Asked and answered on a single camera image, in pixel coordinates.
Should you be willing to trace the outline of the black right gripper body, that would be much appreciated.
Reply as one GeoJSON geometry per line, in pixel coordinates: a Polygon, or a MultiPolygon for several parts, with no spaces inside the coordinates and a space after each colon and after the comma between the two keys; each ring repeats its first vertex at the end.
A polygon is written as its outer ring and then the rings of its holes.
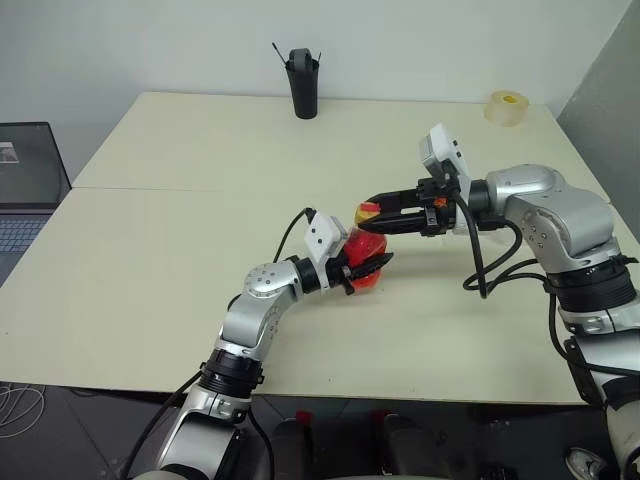
{"type": "Polygon", "coordinates": [[[422,236],[443,235],[455,226],[457,205],[453,200],[453,193],[457,191],[457,180],[449,180],[444,186],[440,186],[432,178],[418,181],[416,206],[423,217],[423,225],[419,228],[422,236]]]}

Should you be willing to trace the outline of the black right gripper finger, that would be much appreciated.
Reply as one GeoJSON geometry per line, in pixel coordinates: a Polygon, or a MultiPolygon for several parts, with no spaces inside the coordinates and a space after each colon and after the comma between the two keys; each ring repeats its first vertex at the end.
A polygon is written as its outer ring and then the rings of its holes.
{"type": "Polygon", "coordinates": [[[382,212],[379,210],[358,211],[358,227],[367,232],[398,235],[419,232],[424,228],[426,216],[422,210],[417,213],[382,212]]]}
{"type": "Polygon", "coordinates": [[[402,211],[421,207],[416,188],[379,193],[370,197],[368,202],[376,204],[381,211],[402,211]]]}

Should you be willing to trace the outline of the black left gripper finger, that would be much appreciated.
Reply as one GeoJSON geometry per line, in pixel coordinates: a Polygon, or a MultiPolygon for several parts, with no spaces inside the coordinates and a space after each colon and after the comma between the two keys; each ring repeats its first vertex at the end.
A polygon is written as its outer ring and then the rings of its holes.
{"type": "Polygon", "coordinates": [[[391,261],[394,254],[392,252],[381,253],[368,257],[360,265],[351,268],[351,282],[366,279],[380,271],[391,261]]]}

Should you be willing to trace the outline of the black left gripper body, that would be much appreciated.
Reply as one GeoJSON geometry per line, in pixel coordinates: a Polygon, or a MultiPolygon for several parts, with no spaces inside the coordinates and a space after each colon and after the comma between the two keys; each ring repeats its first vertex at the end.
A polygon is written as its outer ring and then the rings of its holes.
{"type": "Polygon", "coordinates": [[[355,287],[351,282],[351,267],[349,266],[349,258],[345,250],[342,249],[339,255],[339,268],[340,268],[340,285],[342,286],[347,296],[355,293],[355,287]]]}

